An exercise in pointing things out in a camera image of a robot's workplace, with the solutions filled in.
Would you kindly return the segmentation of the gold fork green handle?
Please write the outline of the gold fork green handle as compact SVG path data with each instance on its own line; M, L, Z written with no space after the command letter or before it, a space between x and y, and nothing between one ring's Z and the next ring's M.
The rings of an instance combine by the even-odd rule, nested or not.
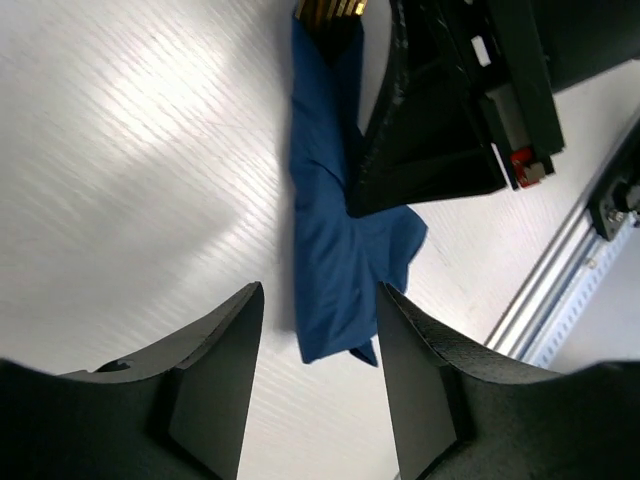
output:
M295 16L304 15L316 20L331 20L340 17L360 17L364 14L367 0L300 0Z

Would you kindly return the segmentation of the dark blue paper napkin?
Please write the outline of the dark blue paper napkin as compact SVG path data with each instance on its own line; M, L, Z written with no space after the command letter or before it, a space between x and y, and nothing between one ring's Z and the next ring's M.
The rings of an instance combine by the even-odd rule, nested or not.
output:
M304 363L348 352L377 366L376 290L404 292L426 223L400 206L362 218L347 212L348 155L358 128L364 31L326 62L292 21L293 92L289 172L294 187L295 330Z

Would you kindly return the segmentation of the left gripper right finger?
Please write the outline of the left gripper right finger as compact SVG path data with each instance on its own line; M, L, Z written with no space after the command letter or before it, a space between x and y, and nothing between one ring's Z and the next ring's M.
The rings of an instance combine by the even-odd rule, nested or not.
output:
M558 374L497 353L377 293L378 333L404 479L635 479L639 365Z

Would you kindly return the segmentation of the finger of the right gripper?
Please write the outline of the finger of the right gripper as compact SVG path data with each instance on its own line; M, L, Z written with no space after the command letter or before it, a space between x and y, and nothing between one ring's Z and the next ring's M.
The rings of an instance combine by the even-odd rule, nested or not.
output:
M354 160L347 208L487 195L505 186L491 142L461 98L424 1L393 1L383 82Z

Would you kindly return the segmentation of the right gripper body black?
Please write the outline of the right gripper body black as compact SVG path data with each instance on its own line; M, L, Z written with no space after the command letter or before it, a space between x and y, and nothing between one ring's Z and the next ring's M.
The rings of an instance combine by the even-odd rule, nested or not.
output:
M636 1L442 1L440 25L513 188L565 147L554 96L639 57Z

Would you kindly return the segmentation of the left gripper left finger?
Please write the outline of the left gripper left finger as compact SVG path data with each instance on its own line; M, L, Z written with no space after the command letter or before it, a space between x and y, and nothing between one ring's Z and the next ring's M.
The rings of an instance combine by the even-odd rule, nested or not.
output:
M254 381L264 290L98 370L1 363L5 479L233 479Z

